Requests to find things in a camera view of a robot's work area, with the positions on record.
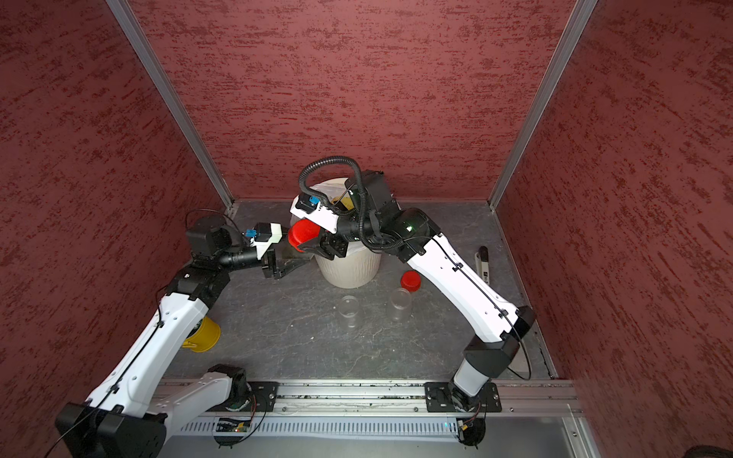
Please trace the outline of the clear plastic jar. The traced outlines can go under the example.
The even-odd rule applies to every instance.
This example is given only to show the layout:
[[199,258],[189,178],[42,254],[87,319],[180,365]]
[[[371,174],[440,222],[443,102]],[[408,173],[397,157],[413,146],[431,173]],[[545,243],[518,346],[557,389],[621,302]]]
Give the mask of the clear plastic jar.
[[393,322],[404,322],[412,313],[412,294],[405,288],[397,288],[389,295],[389,316]]
[[344,296],[336,306],[338,320],[345,329],[356,329],[361,320],[361,307],[354,296]]

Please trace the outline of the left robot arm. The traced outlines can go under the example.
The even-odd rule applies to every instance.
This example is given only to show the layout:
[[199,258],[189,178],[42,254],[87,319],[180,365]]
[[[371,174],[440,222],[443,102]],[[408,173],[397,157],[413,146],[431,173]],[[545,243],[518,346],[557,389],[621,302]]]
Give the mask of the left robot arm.
[[244,370],[227,364],[216,364],[158,406],[153,396],[184,342],[204,329],[232,272],[257,268],[280,279],[311,260],[287,236],[279,223],[242,231],[218,212],[187,227],[191,260],[165,286],[149,324],[86,401],[66,404],[57,415],[59,441],[72,456],[156,457],[172,433],[214,406],[256,413],[258,399]]

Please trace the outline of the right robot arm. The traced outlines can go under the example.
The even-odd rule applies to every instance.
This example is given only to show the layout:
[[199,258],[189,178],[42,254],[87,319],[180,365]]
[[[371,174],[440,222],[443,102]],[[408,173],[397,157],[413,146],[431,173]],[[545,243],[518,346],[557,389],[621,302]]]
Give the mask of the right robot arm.
[[290,208],[296,222],[289,243],[313,255],[326,280],[341,288],[370,282],[384,254],[435,285],[475,332],[450,381],[456,400],[474,402],[484,385],[513,362],[534,324],[532,309],[517,307],[495,292],[424,211],[402,208],[383,173],[355,169],[351,177],[315,186],[308,185],[308,176],[308,171],[299,176],[301,192]]

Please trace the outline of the cream plastic waste bin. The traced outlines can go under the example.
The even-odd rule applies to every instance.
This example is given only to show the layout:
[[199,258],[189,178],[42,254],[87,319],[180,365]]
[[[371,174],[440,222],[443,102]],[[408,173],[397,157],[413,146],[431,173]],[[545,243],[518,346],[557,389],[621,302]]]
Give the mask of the cream plastic waste bin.
[[[325,193],[334,202],[342,198],[347,209],[352,209],[350,197],[343,196],[347,188],[347,179],[329,179],[313,185],[313,188]],[[377,275],[382,255],[373,253],[360,242],[351,242],[344,258],[335,257],[333,260],[315,255],[314,259],[325,279],[332,285],[343,289],[353,289],[371,282]]]

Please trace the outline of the yellow pencil cup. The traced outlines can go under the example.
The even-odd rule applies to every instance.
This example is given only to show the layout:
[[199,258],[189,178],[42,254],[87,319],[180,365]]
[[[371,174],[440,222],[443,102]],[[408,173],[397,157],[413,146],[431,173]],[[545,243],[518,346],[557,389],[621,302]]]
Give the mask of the yellow pencil cup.
[[195,353],[210,351],[221,339],[221,327],[208,317],[204,317],[192,330],[181,345]]

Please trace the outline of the grey black stapler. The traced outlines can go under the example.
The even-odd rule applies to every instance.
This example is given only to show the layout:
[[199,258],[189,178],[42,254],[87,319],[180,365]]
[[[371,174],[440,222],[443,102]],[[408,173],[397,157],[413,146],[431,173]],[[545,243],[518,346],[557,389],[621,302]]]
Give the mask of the grey black stapler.
[[490,259],[487,246],[480,246],[475,253],[475,269],[485,284],[491,283]]

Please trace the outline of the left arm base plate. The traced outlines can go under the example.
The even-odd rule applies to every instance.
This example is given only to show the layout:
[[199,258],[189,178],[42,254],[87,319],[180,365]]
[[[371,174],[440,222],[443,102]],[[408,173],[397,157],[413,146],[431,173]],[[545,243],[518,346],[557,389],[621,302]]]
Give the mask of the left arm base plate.
[[277,382],[236,383],[223,402],[223,409],[230,412],[271,412],[279,387]]

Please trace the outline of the aluminium mounting rail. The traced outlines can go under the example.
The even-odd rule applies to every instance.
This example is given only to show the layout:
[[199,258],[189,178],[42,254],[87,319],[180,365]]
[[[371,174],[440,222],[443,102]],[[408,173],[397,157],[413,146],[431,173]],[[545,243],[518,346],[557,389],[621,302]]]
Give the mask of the aluminium mounting rail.
[[495,380],[502,412],[427,411],[421,380],[281,380],[275,417],[583,417],[570,381]]

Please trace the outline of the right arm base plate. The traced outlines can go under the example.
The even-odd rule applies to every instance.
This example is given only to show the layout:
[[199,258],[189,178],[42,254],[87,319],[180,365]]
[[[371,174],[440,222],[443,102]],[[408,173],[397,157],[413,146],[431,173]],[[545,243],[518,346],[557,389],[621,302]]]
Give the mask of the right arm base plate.
[[502,406],[496,384],[487,382],[475,396],[469,396],[453,383],[429,382],[423,385],[427,411],[498,413]]

